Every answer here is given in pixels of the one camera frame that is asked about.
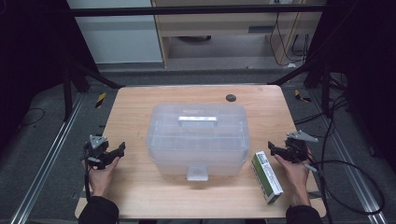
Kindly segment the dark curtain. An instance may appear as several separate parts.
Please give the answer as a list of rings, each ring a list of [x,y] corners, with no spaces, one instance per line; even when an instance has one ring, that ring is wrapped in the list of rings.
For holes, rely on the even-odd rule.
[[[97,70],[76,20],[52,13],[68,8],[67,0],[0,0],[0,152],[33,97],[63,82],[44,24],[55,30],[77,63]]]
[[[396,173],[396,0],[325,0],[308,57],[347,77],[376,149]]]

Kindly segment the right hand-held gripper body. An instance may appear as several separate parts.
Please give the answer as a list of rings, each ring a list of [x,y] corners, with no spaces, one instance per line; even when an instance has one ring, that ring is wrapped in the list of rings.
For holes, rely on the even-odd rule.
[[[288,161],[293,163],[305,161],[308,159],[307,142],[317,143],[318,139],[303,131],[287,133],[285,141],[287,150],[289,151]]]

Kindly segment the person's left hand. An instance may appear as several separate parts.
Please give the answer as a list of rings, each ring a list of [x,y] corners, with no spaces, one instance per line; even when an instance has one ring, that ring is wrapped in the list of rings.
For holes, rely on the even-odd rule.
[[[92,195],[97,197],[107,197],[110,189],[113,173],[118,166],[120,157],[116,157],[105,169],[98,170],[91,168],[89,171],[89,183],[92,188]]]

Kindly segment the white cabinet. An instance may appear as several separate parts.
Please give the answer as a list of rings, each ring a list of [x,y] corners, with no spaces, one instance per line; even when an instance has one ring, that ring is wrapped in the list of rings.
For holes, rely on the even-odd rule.
[[[66,0],[72,9],[151,7],[150,0]],[[89,50],[98,64],[161,63],[152,16],[77,17]]]

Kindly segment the green and white carton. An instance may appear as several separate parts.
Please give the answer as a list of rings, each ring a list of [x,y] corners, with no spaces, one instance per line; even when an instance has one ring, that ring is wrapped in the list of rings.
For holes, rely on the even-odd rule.
[[[283,189],[263,151],[257,152],[253,156],[251,167],[261,186],[266,202],[268,204],[274,203],[283,194]]]

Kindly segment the person's right hand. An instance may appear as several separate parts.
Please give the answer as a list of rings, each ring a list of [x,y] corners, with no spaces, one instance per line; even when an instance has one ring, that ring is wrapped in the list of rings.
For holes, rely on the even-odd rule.
[[[305,167],[307,165],[307,161],[292,163],[289,161],[285,161],[279,155],[275,155],[275,158],[283,167],[286,177],[290,182],[292,188],[291,205],[310,206],[311,202],[306,189],[307,179],[309,175],[309,171]]]

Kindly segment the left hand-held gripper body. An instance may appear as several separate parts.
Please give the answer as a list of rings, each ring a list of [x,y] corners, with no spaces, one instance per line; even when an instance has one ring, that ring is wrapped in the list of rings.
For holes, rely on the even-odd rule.
[[[83,147],[83,160],[87,168],[103,170],[106,168],[105,157],[108,141],[105,136],[91,135]]]

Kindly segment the black horizontal bar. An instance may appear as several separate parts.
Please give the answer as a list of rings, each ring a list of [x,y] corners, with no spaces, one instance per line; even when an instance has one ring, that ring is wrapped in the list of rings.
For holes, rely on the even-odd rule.
[[[277,12],[319,12],[326,4],[314,5],[246,5],[246,6],[191,6],[191,7],[119,7],[68,9],[67,14],[75,17],[101,16],[147,16],[147,15],[190,15],[190,14],[238,14]]]

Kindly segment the black metal stand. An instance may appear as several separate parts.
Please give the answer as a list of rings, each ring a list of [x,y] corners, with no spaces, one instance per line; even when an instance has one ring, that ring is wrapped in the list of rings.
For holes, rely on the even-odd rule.
[[[321,109],[329,118],[330,112],[330,66],[323,59],[307,59],[305,64],[289,72],[285,76],[269,82],[269,85],[281,86],[287,81],[306,73],[304,86],[308,89],[321,85]]]
[[[70,119],[73,112],[71,84],[75,85],[78,92],[87,92],[90,89],[85,76],[92,77],[111,89],[122,88],[122,85],[103,77],[99,72],[95,72],[80,63],[66,64],[63,69],[64,121]]]

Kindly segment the clear plastic box lid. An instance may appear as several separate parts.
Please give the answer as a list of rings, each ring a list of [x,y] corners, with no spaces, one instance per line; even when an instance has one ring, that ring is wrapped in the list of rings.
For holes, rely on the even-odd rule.
[[[247,113],[241,105],[160,104],[152,109],[151,152],[245,152],[250,148]]]

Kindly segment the clear plastic storage box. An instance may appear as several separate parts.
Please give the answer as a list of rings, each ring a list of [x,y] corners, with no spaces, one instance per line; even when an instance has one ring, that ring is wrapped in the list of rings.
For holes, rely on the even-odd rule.
[[[188,181],[207,181],[210,176],[238,175],[248,158],[248,150],[149,149],[149,157],[163,175],[184,175]]]

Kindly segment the light wooden desk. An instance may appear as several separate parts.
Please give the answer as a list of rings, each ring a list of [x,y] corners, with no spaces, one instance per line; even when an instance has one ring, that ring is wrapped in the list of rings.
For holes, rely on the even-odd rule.
[[[312,5],[326,0],[150,0],[155,7]],[[277,63],[291,59],[296,36],[311,36],[318,27],[319,12],[158,15],[155,17],[163,57],[169,39],[176,36],[265,34]]]

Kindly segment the aluminium floor rail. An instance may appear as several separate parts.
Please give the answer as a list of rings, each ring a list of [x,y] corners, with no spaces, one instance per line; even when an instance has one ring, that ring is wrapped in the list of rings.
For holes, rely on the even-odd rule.
[[[9,224],[26,223],[33,207],[35,206],[35,202],[48,179],[50,171],[58,158],[58,155],[64,145],[65,139],[69,135],[70,130],[78,116],[84,98],[84,93],[77,94],[76,101],[72,104],[72,112],[70,116],[63,122],[59,132],[57,132],[57,135],[53,140],[52,145],[49,148],[49,151],[45,159],[43,160],[39,170],[37,171],[30,188],[27,190],[21,204],[18,206],[17,210],[12,216],[12,219],[9,221]]]
[[[322,120],[329,131],[325,134],[325,138],[332,140],[332,145],[339,157],[339,161],[344,161],[346,163],[346,175],[348,176],[353,189],[357,193],[359,201],[361,202],[363,210],[367,213],[369,220],[372,224],[388,224],[385,216],[380,210],[380,204],[369,189],[369,184],[367,183],[368,177],[364,176],[362,171],[359,171],[357,168],[353,168],[354,162],[348,154],[339,133],[332,125],[332,120],[328,118],[323,118]],[[323,147],[326,146],[326,139],[322,145]]]

